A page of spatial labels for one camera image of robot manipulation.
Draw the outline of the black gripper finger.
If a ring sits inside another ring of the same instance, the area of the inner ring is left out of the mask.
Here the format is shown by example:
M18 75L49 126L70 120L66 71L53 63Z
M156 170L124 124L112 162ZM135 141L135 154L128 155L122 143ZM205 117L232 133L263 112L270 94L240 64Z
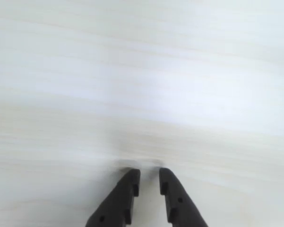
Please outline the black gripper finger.
M159 169L159 182L160 194L165 197L167 221L172 226L208 226L183 185L170 169Z
M140 170L130 169L89 217L87 227L125 227L132 223L134 198L139 196Z

